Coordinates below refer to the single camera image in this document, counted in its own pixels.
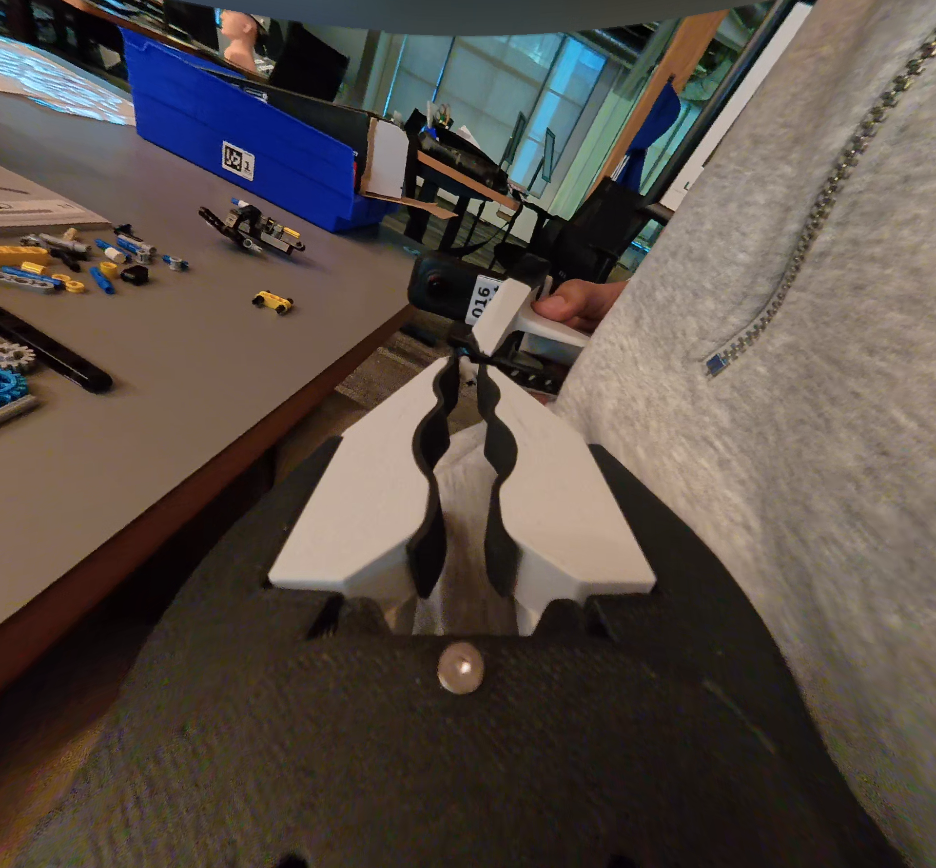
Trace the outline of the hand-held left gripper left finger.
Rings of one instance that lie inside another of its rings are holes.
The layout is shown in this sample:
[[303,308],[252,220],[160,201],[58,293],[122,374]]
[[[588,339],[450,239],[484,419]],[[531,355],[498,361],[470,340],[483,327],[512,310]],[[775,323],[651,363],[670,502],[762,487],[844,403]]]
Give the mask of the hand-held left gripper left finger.
[[434,590],[447,536],[434,470],[449,448],[454,357],[348,428],[269,572],[273,586],[408,600]]

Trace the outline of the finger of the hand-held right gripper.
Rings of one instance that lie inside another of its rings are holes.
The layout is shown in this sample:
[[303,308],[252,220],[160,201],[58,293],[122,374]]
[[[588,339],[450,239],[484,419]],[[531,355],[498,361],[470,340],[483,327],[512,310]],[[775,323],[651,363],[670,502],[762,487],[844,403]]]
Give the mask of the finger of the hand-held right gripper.
[[539,323],[532,302],[543,283],[528,285],[514,278],[500,282],[491,300],[472,327],[472,350],[481,357],[492,357],[512,333],[535,333]]

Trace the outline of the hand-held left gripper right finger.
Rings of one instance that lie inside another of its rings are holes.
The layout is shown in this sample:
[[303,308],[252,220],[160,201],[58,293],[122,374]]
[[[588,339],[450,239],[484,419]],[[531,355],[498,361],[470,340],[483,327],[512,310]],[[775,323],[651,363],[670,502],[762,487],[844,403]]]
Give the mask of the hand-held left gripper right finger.
[[579,433],[492,366],[478,371],[477,399],[496,474],[487,578],[513,601],[518,633],[556,601],[649,594],[656,575]]

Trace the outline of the black lego connector piece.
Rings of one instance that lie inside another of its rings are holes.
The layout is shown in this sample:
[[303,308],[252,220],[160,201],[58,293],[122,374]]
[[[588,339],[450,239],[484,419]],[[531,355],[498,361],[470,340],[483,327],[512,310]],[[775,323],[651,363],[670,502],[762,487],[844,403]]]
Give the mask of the black lego connector piece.
[[458,361],[460,377],[464,383],[475,383],[483,366],[497,367],[505,361],[503,357],[491,358],[464,346],[452,347],[452,353]]

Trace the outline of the black grey yellow lego assembly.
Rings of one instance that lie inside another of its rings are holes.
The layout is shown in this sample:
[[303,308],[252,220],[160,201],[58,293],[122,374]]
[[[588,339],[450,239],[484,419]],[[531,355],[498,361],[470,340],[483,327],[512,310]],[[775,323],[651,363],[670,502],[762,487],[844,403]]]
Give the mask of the black grey yellow lego assembly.
[[264,214],[252,203],[236,197],[230,200],[228,216],[222,219],[208,207],[199,207],[198,216],[213,230],[243,251],[275,251],[287,257],[304,252],[298,231]]

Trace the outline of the long black lego beam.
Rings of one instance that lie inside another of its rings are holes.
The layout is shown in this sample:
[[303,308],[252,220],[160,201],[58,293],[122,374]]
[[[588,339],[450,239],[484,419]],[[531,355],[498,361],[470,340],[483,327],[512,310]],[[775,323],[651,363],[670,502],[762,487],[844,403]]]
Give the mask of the long black lego beam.
[[35,326],[1,309],[1,336],[29,347],[46,367],[92,394],[111,391],[111,375]]

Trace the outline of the thin light grey lego beam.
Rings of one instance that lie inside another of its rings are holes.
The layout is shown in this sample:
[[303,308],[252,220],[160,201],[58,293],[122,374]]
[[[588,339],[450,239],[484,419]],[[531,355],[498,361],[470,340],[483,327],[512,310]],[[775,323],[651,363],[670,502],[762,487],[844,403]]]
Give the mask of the thin light grey lego beam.
[[1,283],[5,286],[40,294],[52,294],[53,292],[64,290],[64,283],[62,281],[44,275],[31,274],[15,267],[2,267]]

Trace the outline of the lego instruction booklet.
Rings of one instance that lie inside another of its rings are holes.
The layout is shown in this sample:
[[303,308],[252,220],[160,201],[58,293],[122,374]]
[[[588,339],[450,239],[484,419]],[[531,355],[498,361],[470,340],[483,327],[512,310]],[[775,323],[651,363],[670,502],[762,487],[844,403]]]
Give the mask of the lego instruction booklet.
[[110,221],[6,167],[1,168],[1,234],[104,229]]

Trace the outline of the wooden office desk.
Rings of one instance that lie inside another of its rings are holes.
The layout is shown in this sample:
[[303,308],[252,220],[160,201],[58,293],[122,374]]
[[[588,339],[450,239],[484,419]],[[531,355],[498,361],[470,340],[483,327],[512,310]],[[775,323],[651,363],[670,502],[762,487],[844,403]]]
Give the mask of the wooden office desk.
[[520,194],[510,188],[506,171],[474,143],[452,131],[451,118],[445,109],[413,109],[404,123],[410,142],[407,167],[412,172],[407,189],[415,192],[415,205],[408,206],[405,235],[422,243],[429,224],[431,207],[436,207],[440,192],[455,198],[439,243],[441,251],[453,251],[468,206],[479,203],[498,207],[498,217],[506,222],[508,234],[522,208]]

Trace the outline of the light trousers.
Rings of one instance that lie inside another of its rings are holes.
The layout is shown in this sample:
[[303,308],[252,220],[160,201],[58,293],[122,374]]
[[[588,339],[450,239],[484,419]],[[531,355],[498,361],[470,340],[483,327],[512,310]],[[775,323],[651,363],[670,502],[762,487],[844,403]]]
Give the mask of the light trousers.
[[442,574],[415,608],[413,633],[423,636],[515,635],[515,603],[488,580],[485,534],[496,473],[484,454],[486,425],[452,436],[435,476],[447,535]]

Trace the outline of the black office chair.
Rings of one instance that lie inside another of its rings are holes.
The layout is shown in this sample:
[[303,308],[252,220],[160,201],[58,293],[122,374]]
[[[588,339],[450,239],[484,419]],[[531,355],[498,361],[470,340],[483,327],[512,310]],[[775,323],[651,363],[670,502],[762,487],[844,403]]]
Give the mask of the black office chair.
[[651,221],[666,226],[673,215],[673,210],[604,177],[557,233],[547,256],[553,284],[607,282],[641,230]]

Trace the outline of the blue plastic bin holding box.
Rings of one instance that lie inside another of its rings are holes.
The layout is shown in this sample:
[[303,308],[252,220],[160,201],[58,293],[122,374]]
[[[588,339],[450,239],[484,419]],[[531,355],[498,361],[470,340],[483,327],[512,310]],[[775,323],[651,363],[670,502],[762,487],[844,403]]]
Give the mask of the blue plastic bin holding box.
[[126,28],[136,132],[326,231],[380,223],[398,205],[356,190],[353,149],[221,77],[217,67]]

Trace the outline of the pink mannequin head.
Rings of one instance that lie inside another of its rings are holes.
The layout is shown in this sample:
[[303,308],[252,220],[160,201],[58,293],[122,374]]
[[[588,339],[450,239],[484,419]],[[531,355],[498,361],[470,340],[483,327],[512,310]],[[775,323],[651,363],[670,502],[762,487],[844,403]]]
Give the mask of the pink mannequin head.
[[254,49],[259,25],[254,16],[224,9],[220,11],[220,32],[228,41],[224,59],[240,70],[256,75]]

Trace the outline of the white instruction sheet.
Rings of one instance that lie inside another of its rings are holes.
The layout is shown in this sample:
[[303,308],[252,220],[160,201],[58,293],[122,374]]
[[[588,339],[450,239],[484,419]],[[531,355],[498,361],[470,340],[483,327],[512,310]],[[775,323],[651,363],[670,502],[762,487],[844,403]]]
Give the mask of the white instruction sheet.
[[51,53],[1,38],[1,93],[55,112],[135,127],[131,95]]

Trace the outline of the wooden post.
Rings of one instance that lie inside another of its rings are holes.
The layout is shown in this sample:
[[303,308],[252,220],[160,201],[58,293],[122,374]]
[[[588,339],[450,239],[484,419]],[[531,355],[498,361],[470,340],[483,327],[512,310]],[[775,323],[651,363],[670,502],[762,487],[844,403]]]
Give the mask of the wooden post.
[[724,9],[690,16],[680,22],[586,195],[593,193],[605,177],[614,175],[622,164],[627,149],[649,116],[664,85],[671,83],[677,92],[684,89],[728,13],[729,10]]

